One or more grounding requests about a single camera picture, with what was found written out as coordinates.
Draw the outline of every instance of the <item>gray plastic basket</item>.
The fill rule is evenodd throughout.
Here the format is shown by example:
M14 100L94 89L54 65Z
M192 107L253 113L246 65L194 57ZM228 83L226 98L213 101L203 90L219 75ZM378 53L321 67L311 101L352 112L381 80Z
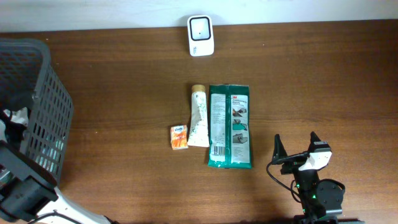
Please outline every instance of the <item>gray plastic basket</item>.
M20 151L59 183L73 103L50 61L41 41L0 39L0 105L31 109Z

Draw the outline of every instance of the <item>white cloth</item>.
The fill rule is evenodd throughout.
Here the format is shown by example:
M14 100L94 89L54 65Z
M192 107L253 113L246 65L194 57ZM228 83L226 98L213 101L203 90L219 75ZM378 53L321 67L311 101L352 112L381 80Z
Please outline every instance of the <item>white cloth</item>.
M6 131L6 124L4 124L4 122L0 120L0 140L7 142L5 131Z
M5 114L10 117L10 111L9 110L4 110ZM25 127L27 127L29 123L29 119L27 117L27 108L23 108L19 111L13 111L12 112L12 118L11 122L17 123L17 124L22 124Z

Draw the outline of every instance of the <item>tube cap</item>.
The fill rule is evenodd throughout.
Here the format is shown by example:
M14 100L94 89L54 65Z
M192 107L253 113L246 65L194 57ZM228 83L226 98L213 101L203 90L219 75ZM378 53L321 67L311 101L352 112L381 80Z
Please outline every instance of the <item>tube cap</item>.
M197 91L206 91L206 87L204 85L193 85L192 86L192 93L197 92Z

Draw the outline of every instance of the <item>white robot part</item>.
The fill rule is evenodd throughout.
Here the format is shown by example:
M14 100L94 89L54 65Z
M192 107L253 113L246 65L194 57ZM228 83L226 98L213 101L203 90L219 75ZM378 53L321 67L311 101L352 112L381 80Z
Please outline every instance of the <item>white robot part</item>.
M321 169L328 165L331 157L331 151L325 152L311 152L310 157L305 161L305 164L298 168L299 171L309 169Z
M92 212L85 210L83 207L75 204L71 200L67 199L58 187L55 188L55 192L58 195L58 200L55 202L49 202L46 206L38 212L37 216L40 218L44 215L57 212L61 215L71 218L78 223L84 224L110 224L110 221L103 215L97 215ZM39 221L40 223L56 223L56 224L71 224L72 222L62 218L51 216L44 218Z
M187 26L190 54L193 57L213 54L214 35L210 16L191 16L188 18Z

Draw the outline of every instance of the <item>small orange box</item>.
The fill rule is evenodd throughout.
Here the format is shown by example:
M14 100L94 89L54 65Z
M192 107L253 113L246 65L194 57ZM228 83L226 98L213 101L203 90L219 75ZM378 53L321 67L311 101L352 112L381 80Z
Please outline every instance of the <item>small orange box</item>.
M170 129L173 150L188 149L187 125L174 126Z

